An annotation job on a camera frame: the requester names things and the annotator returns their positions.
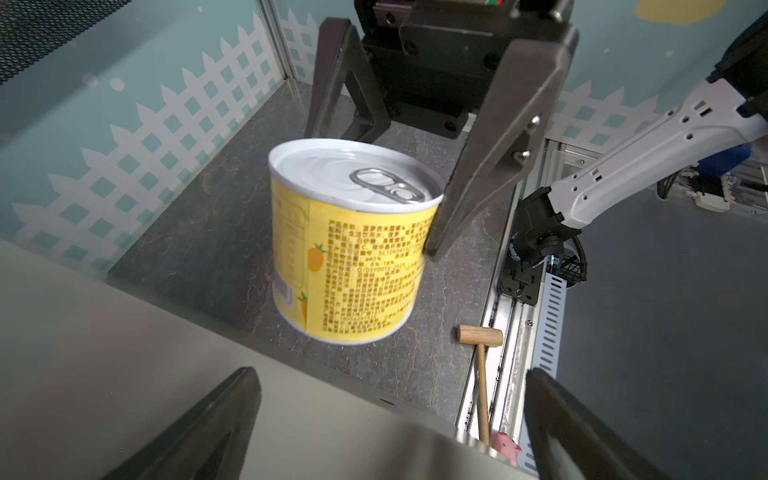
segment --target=yellow can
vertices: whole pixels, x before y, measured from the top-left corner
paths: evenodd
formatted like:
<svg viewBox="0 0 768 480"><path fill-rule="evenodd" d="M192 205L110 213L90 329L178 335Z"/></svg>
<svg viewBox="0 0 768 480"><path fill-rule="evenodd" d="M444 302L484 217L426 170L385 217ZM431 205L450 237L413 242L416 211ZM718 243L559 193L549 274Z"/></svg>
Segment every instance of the yellow can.
<svg viewBox="0 0 768 480"><path fill-rule="evenodd" d="M283 318L343 345L395 332L413 310L445 181L408 155L324 138L278 145L270 173Z"/></svg>

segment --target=yellow shape on wall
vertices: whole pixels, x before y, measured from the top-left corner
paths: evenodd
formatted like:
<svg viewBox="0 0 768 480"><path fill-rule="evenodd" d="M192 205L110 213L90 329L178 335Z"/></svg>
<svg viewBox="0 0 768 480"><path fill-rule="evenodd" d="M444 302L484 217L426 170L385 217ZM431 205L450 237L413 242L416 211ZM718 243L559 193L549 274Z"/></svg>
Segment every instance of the yellow shape on wall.
<svg viewBox="0 0 768 480"><path fill-rule="evenodd" d="M640 20L691 25L718 13L728 0L640 0L634 16Z"/></svg>

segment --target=white dot on wall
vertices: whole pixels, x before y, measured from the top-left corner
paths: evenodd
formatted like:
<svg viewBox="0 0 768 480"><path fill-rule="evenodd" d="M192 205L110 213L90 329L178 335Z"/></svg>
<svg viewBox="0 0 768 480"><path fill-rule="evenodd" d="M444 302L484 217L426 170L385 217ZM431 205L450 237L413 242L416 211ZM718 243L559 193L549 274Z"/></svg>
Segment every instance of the white dot on wall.
<svg viewBox="0 0 768 480"><path fill-rule="evenodd" d="M92 74L91 72L86 71L83 74L83 83L88 87L93 88L98 85L98 78L96 78L96 75Z"/></svg>
<svg viewBox="0 0 768 480"><path fill-rule="evenodd" d="M115 91L123 91L125 90L125 83L120 78L112 78L109 81L109 85L115 90Z"/></svg>

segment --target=blue object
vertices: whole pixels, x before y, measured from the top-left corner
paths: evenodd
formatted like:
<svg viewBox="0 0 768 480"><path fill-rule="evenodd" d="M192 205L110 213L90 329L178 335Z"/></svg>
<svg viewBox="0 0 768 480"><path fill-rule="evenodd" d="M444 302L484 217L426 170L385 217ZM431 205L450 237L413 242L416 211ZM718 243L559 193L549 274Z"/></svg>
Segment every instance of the blue object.
<svg viewBox="0 0 768 480"><path fill-rule="evenodd" d="M696 167L696 170L703 174L722 177L734 169L735 166L749 158L751 154L752 147L749 144L732 147L728 150L721 151L719 154L703 159L699 162L699 166Z"/></svg>

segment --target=can label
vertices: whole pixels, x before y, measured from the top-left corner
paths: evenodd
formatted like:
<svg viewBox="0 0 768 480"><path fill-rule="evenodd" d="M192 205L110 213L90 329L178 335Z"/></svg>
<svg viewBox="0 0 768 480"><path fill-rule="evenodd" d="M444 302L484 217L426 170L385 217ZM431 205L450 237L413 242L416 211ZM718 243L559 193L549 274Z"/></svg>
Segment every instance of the can label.
<svg viewBox="0 0 768 480"><path fill-rule="evenodd" d="M363 343L386 336L413 308L436 210L357 212L304 197L273 177L278 310L321 340Z"/></svg>

